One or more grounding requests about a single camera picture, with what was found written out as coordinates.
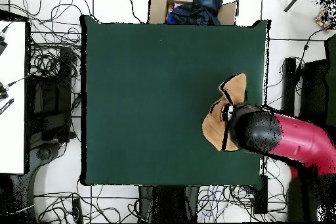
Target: dark fabric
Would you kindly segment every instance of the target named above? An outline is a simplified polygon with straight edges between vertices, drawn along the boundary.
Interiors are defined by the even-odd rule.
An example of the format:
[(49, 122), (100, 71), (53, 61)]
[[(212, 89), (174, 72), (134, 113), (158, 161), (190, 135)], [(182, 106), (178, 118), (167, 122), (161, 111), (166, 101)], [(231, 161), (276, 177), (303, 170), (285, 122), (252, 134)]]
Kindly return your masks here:
[(201, 125), (218, 86), (240, 72), (249, 104), (262, 104), (267, 21), (172, 27), (82, 17), (86, 184), (260, 185), (260, 156), (218, 151)]
[(336, 35), (325, 41), (325, 54), (330, 67), (325, 76), (327, 83), (327, 125), (336, 127)]
[(171, 13), (168, 14), (167, 24), (176, 24), (174, 18), (172, 17)]
[(193, 0), (192, 4), (182, 5), (171, 12), (175, 24), (220, 25), (217, 18), (222, 0)]

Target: table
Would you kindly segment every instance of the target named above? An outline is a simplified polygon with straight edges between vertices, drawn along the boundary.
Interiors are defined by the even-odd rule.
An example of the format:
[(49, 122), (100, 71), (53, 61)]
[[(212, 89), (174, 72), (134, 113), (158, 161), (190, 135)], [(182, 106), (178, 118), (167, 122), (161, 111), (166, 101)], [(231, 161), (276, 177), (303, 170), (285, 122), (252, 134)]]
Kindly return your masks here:
[(81, 23), (86, 184), (260, 186), (260, 156), (217, 151), (201, 124), (219, 84), (239, 72), (249, 104), (263, 103), (267, 21), (168, 26), (82, 16)]
[[(0, 21), (0, 30), (9, 22)], [(0, 56), (0, 81), (9, 84), (25, 76), (25, 23), (12, 23), (5, 33), (8, 44)], [(9, 88), (9, 97), (0, 102), (0, 108), (9, 101), (14, 102), (0, 115), (0, 173), (24, 172), (24, 108), (25, 80)]]

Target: white surface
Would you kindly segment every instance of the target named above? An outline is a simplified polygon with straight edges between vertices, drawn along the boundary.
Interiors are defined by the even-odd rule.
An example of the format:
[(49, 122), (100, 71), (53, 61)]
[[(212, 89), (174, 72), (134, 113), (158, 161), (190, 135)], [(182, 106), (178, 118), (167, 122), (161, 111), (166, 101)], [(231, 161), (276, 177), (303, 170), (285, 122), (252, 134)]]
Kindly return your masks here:
[[(8, 25), (0, 21), (0, 31)], [(7, 48), (0, 56), (0, 81), (3, 85), (24, 77), (25, 25), (12, 23), (5, 33)], [(0, 173), (24, 172), (24, 80), (7, 91), (0, 101), (2, 108), (9, 99), (14, 102), (0, 115)]]
[[(262, 19), (271, 19), (270, 37), (282, 39), (308, 39), (315, 31), (321, 29), (315, 18), (322, 10), (320, 0), (297, 0), (287, 11), (284, 9), (291, 0), (263, 0)], [(322, 31), (313, 39), (326, 40), (336, 31)]]

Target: tan cloth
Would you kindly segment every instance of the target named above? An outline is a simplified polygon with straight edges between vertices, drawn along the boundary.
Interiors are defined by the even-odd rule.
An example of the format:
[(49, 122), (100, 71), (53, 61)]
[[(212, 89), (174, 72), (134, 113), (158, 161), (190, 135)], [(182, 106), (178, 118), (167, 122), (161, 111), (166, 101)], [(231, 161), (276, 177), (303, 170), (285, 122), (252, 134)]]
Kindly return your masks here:
[(245, 90), (245, 74), (233, 76), (219, 85), (219, 91), (222, 93), (222, 97), (213, 104), (212, 113), (210, 114), (209, 111), (202, 124), (202, 131), (205, 138), (213, 146), (215, 146), (217, 150), (225, 148), (225, 150), (233, 151), (238, 149), (238, 147), (230, 139), (230, 133), (228, 133), (228, 138), (223, 141), (227, 122), (221, 121), (221, 111), (223, 105), (229, 103), (224, 92), (228, 93), (233, 104), (238, 104), (244, 101)]

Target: white floor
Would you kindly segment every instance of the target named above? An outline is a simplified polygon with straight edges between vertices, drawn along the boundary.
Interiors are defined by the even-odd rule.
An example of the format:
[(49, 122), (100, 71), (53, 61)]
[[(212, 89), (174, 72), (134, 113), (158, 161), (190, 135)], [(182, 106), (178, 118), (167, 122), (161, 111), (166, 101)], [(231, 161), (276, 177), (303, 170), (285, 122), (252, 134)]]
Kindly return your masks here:
[[(32, 14), (37, 14), (39, 11), (40, 0), (26, 0), (29, 6), (29, 11)], [(72, 0), (42, 0), (41, 11), (37, 14), (37, 18), (47, 20), (51, 17), (52, 9), (60, 2), (69, 4)], [(224, 0), (225, 3), (235, 0)], [(256, 20), (269, 19), (272, 21), (270, 30), (270, 63), (268, 84), (272, 85), (281, 80), (279, 74), (280, 66), (284, 58), (290, 56), (301, 57), (304, 44), (308, 37), (319, 30), (320, 27), (315, 23), (314, 18), (319, 14), (321, 8), (316, 4), (316, 0), (298, 0), (288, 12), (284, 12), (284, 8), (291, 0), (239, 0), (239, 16), (236, 18), (236, 24), (239, 26), (251, 26)], [(0, 4), (7, 4), (8, 0), (0, 0)], [(24, 6), (24, 0), (10, 0), (11, 4), (19, 7)], [(74, 28), (74, 31), (80, 33), (79, 15), (93, 14), (101, 22), (131, 22), (138, 23), (133, 17), (131, 4), (129, 0), (73, 0), (76, 7), (69, 7), (59, 18), (54, 21), (62, 22), (54, 24), (55, 32), (68, 32), (69, 28)], [(148, 0), (133, 0), (134, 13), (143, 22), (147, 21), (148, 17)], [(0, 9), (8, 10), (8, 6), (0, 5)], [(10, 11), (25, 15), (22, 11), (18, 10), (15, 6), (10, 7)], [(31, 27), (33, 32), (49, 32), (51, 30), (51, 23), (47, 22), (44, 25), (39, 25), (36, 21), (35, 26)], [(334, 33), (320, 32), (313, 37), (310, 42), (310, 47), (305, 54), (304, 61), (318, 60), (325, 58), (324, 43)], [(42, 35), (39, 33), (33, 34), (36, 42), (43, 42)], [(80, 84), (77, 83), (75, 92), (80, 91)], [(281, 85), (268, 88), (268, 102), (274, 101), (281, 97)], [(281, 107), (281, 100), (275, 101), (271, 104), (274, 108)], [(81, 107), (73, 113), (74, 116), (81, 115)], [(80, 118), (73, 119), (73, 126), (75, 132), (80, 136)], [(268, 171), (273, 175), (278, 176), (279, 180), (283, 183), (284, 187), (290, 180), (289, 168), (281, 162), (269, 162)], [(41, 213), (45, 208), (51, 204), (55, 197), (66, 196), (69, 193), (75, 192), (76, 184), (81, 172), (81, 148), (77, 139), (72, 140), (66, 149), (65, 155), (61, 158), (51, 162), (49, 165), (43, 166), (35, 181), (35, 195), (55, 193), (52, 197), (37, 197), (35, 198), (35, 210)], [(269, 180), (269, 196), (272, 197), (276, 194), (281, 194), (281, 186), (277, 180)], [(114, 207), (117, 209), (121, 218), (129, 214), (127, 209), (128, 204), (134, 204), (135, 199), (138, 197), (138, 187), (136, 186), (104, 186), (101, 190), (101, 185), (92, 187), (84, 187), (78, 185), (79, 194), (87, 198), (87, 201), (96, 205), (97, 197), (99, 198), (99, 207), (101, 209)], [(284, 204), (270, 203), (269, 209), (281, 208)], [(71, 201), (67, 203), (67, 208), (71, 210)], [(82, 203), (83, 213), (90, 212), (90, 205)], [(105, 211), (106, 217), (110, 221), (117, 221), (118, 216), (113, 210)], [(278, 220), (285, 220), (285, 213), (274, 213), (274, 217)], [(53, 213), (45, 215), (46, 220), (55, 219)], [(199, 214), (200, 222), (208, 222), (211, 218), (209, 215)], [(136, 222), (136, 217), (130, 216), (124, 222)], [(219, 221), (225, 222), (242, 222), (250, 221), (248, 213), (235, 205), (227, 206), (225, 212), (220, 217)], [(107, 221), (100, 215), (92, 220), (93, 223), (106, 223)]]

